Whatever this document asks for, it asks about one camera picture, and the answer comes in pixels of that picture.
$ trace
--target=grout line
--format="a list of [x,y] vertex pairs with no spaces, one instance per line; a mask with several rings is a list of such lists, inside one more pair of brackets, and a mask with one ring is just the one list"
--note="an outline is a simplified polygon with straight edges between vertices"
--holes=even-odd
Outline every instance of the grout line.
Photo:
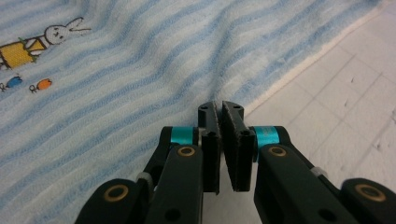
[[368,155],[370,154],[372,148],[374,148],[374,149],[376,149],[377,151],[381,152],[381,151],[379,150],[380,145],[379,145],[379,144],[375,145],[375,142],[378,141],[378,139],[381,138],[381,136],[382,136],[382,135],[384,134],[384,132],[387,130],[389,124],[390,124],[392,121],[394,121],[394,120],[395,120],[395,118],[390,117],[389,120],[386,122],[386,125],[384,125],[384,127],[381,128],[381,130],[378,132],[378,134],[375,136],[374,140],[373,140],[372,143],[370,144],[369,148],[366,149],[366,151],[364,152],[364,156],[357,162],[357,165],[354,166],[354,167],[351,169],[351,173],[352,173],[352,174],[355,174],[355,173],[356,173],[356,171],[358,170],[358,167],[361,166],[361,163],[368,157]]
[[395,84],[395,85],[396,85],[396,82],[394,82],[394,81],[390,80],[388,77],[384,76],[384,73],[383,73],[383,72],[381,72],[379,75],[380,75],[381,77],[383,77],[384,79],[386,79],[388,82],[391,82],[392,84]]
[[[364,98],[364,96],[366,95],[366,93],[367,93],[367,92],[370,90],[370,88],[379,80],[379,78],[380,78],[381,76],[382,76],[382,73],[379,74],[379,75],[375,78],[374,82],[370,85],[370,87],[367,88],[367,90],[366,90],[364,93],[362,93],[362,94],[360,95],[360,97],[359,97],[359,99],[356,101],[355,105],[356,105],[359,101],[361,101],[361,99]],[[342,118],[342,121],[344,121],[344,119],[347,117],[347,115],[348,115],[351,111],[352,111],[352,108],[346,112],[346,114],[345,114],[344,117]],[[355,130],[355,129],[354,129],[352,126],[350,126],[348,123],[346,123],[346,122],[344,122],[344,123],[345,123],[349,128],[351,128],[353,131],[355,131],[358,135],[360,135],[361,137],[365,138],[365,136],[363,136],[361,133],[359,133],[357,130]]]
[[[355,106],[355,105],[361,100],[361,98],[363,98],[363,97],[366,95],[366,93],[368,92],[368,90],[370,90],[370,89],[374,86],[374,84],[379,80],[380,77],[384,77],[384,76],[383,76],[383,73],[377,72],[377,71],[376,71],[373,67],[371,67],[369,64],[367,64],[367,63],[363,62],[362,60],[360,60],[360,59],[358,58],[358,55],[354,55],[354,56],[351,58],[350,61],[355,60],[355,59],[358,60],[358,61],[360,61],[361,63],[367,65],[367,66],[370,67],[371,69],[373,69],[373,71],[376,72],[377,76],[376,76],[375,80],[373,81],[373,83],[372,83],[369,87],[367,87],[367,89],[366,89],[363,93],[360,93],[360,92],[358,92],[357,90],[355,90],[355,89],[353,89],[353,88],[349,88],[349,89],[351,89],[352,91],[356,92],[356,93],[359,95],[358,100],[356,101],[356,103],[355,103],[353,106]],[[328,108],[329,110],[331,110],[329,107],[327,107],[326,105],[322,104],[321,101],[318,101],[318,102],[319,102],[321,105],[323,105],[324,107],[326,107],[326,108]],[[353,106],[345,113],[345,115],[344,115],[343,117],[340,117],[340,116],[338,116],[338,115],[335,114],[335,113],[333,113],[333,114],[334,114],[337,118],[339,118],[341,121],[344,121],[344,118],[350,113],[350,111],[352,110]]]
[[370,64],[368,64],[367,62],[365,62],[364,60],[362,60],[361,58],[359,58],[359,56],[357,55],[356,57],[357,60],[359,60],[359,62],[364,63],[364,65],[366,65],[367,67],[373,69],[373,71],[377,72],[379,75],[381,75],[383,73],[383,71],[378,71],[376,70],[376,68],[372,67]]
[[[306,105],[305,108],[307,108],[310,104],[312,104],[313,101],[317,101],[318,103],[320,103],[321,105],[323,105],[323,104],[317,99],[317,96],[320,95],[320,94],[324,91],[324,89],[326,89],[326,87],[338,76],[338,74],[339,74],[342,70],[344,70],[344,68],[347,67],[347,65],[355,58],[355,56],[356,56],[356,55],[352,55],[352,57],[351,57],[351,58],[350,58],[350,59],[349,59],[349,60],[348,60],[348,61],[347,61],[336,73],[335,73],[335,75],[333,75],[333,77],[326,83],[326,85],[324,85],[324,86],[320,89],[320,91],[319,91],[316,95],[312,95],[311,93],[309,93],[308,91],[306,91],[304,87],[302,87],[300,84],[298,84],[298,82],[294,82],[294,84],[297,84],[297,85],[298,85],[299,87],[301,87],[306,93],[308,93],[310,96],[312,96],[312,100]],[[290,123],[293,123],[293,122],[303,113],[303,111],[305,110],[305,108],[303,108],[299,113],[297,113],[297,115],[290,121]],[[335,115],[337,118],[339,118],[338,115],[334,114],[334,112],[332,112],[331,110],[330,110],[330,112],[331,112],[333,115]]]

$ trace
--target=teal spacer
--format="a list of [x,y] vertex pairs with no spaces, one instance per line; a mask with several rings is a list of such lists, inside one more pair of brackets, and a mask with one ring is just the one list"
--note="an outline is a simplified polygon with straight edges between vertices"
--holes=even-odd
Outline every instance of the teal spacer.
[[279,144],[279,134],[274,126],[255,126],[253,128],[257,136],[258,155],[256,161],[258,161],[260,148],[268,144]]
[[180,145],[192,145],[193,141],[192,127],[173,127],[171,143],[178,143]]

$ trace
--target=brass bushing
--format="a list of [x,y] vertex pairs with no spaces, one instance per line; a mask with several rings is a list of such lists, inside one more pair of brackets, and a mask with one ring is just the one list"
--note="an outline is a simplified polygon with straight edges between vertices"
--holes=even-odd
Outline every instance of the brass bushing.
[[195,154],[195,149],[192,147],[181,147],[177,150],[177,154],[182,157],[190,157]]
[[[115,196],[111,195],[112,193],[114,193],[114,190],[118,190],[118,189],[121,189],[121,192],[119,194]],[[115,203],[125,198],[125,196],[128,194],[128,191],[129,190],[125,185],[115,185],[109,188],[108,190],[106,190],[104,197],[107,202]]]
[[268,151],[273,154],[274,156],[284,157],[286,156],[287,152],[282,147],[270,147]]
[[367,184],[358,184],[355,190],[364,198],[374,202],[382,203],[387,199],[384,192]]

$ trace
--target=screw hole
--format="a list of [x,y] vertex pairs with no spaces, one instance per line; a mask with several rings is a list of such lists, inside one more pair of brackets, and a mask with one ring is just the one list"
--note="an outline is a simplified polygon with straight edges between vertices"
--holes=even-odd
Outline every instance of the screw hole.
[[192,147],[182,147],[177,151],[177,154],[182,157],[190,157],[195,154],[195,150]]
[[250,135],[250,131],[244,130],[244,131],[241,132],[241,134],[245,135],[245,136],[248,136],[248,135]]
[[180,219],[180,216],[181,216],[180,211],[178,211],[175,208],[169,209],[165,213],[165,218],[168,221],[178,221]]
[[326,221],[335,222],[337,220],[337,217],[335,216],[335,214],[330,210],[320,209],[318,211],[318,213]]
[[106,190],[105,200],[109,203],[121,201],[128,194],[128,188],[125,185],[116,185]]
[[207,134],[207,136],[209,137],[216,137],[216,133],[215,132],[210,132]]
[[284,157],[287,154],[286,150],[281,147],[270,147],[269,152],[278,157]]
[[364,198],[374,202],[382,203],[387,199],[384,192],[370,185],[359,184],[355,186],[355,190]]

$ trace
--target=cartoon rabbit print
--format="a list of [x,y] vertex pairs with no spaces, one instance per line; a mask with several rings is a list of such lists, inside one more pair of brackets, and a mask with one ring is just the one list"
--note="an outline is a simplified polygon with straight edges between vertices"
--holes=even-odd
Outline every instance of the cartoon rabbit print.
[[77,18],[70,21],[66,26],[52,25],[48,27],[43,35],[27,39],[21,39],[18,42],[6,44],[0,47],[0,70],[13,69],[26,63],[35,63],[38,56],[52,45],[59,45],[66,39],[76,36],[85,35],[91,29],[78,29],[83,18]]

